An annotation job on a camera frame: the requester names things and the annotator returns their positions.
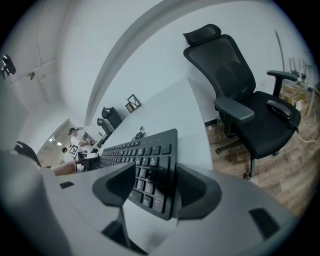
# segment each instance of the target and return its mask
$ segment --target black cap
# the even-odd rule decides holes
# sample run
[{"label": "black cap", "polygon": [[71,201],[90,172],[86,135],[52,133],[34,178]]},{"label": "black cap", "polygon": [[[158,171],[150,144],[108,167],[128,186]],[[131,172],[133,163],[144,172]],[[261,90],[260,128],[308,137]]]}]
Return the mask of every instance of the black cap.
[{"label": "black cap", "polygon": [[71,135],[74,131],[79,131],[79,128],[71,128],[70,130],[69,130],[69,133],[68,133],[68,135]]}]

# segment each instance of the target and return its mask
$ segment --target desk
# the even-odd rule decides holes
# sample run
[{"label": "desk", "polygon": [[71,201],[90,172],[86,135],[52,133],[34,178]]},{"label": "desk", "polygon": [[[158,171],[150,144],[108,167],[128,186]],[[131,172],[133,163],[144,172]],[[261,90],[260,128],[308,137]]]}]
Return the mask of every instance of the desk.
[{"label": "desk", "polygon": [[[130,113],[98,153],[101,155],[105,148],[131,141],[141,126],[145,137],[177,129],[177,162],[213,169],[206,127],[188,79],[169,86]],[[177,219],[165,221],[129,200],[125,201],[123,210],[130,239],[148,253],[177,226]]]}]

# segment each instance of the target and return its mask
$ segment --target black keyboard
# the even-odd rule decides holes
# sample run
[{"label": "black keyboard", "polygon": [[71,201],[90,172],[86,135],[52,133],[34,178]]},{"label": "black keyboard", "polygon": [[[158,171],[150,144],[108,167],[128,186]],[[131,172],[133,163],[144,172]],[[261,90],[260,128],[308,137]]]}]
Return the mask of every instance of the black keyboard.
[{"label": "black keyboard", "polygon": [[105,148],[98,168],[135,162],[135,184],[129,200],[164,220],[172,217],[175,199],[175,166],[178,131],[155,135]]}]

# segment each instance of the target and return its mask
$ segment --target chair headrest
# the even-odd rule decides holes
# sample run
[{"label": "chair headrest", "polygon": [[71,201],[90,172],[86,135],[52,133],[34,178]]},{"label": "chair headrest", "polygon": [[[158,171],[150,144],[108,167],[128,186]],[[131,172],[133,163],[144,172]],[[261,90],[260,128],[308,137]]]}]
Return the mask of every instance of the chair headrest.
[{"label": "chair headrest", "polygon": [[184,33],[183,35],[190,46],[196,46],[220,36],[221,29],[216,25],[208,24],[195,31]]}]

